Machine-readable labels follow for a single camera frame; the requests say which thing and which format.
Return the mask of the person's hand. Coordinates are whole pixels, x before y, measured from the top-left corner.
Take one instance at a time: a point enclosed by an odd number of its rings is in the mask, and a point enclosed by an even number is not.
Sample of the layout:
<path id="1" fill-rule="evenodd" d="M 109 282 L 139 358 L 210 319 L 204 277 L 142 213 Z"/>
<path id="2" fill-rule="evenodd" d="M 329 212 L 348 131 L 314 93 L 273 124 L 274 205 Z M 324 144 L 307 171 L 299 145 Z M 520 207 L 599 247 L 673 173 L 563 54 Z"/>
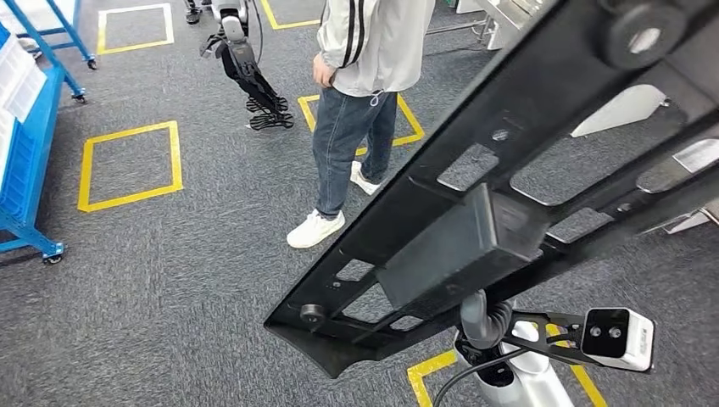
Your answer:
<path id="1" fill-rule="evenodd" d="M 336 68 L 328 65 L 322 56 L 318 53 L 313 59 L 313 79 L 323 88 L 332 86 L 332 78 L 336 73 Z"/>

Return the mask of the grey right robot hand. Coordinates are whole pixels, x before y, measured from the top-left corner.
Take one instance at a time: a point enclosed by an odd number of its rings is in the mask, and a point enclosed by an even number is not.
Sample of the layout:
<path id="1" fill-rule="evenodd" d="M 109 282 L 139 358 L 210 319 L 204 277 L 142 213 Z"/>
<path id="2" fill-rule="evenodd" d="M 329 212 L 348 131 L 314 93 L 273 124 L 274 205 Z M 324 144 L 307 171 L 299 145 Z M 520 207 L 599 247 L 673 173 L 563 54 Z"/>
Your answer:
<path id="1" fill-rule="evenodd" d="M 460 306 L 460 321 L 468 342 L 474 348 L 490 349 L 501 342 L 510 329 L 512 304 L 490 304 L 484 290 L 465 298 Z"/>

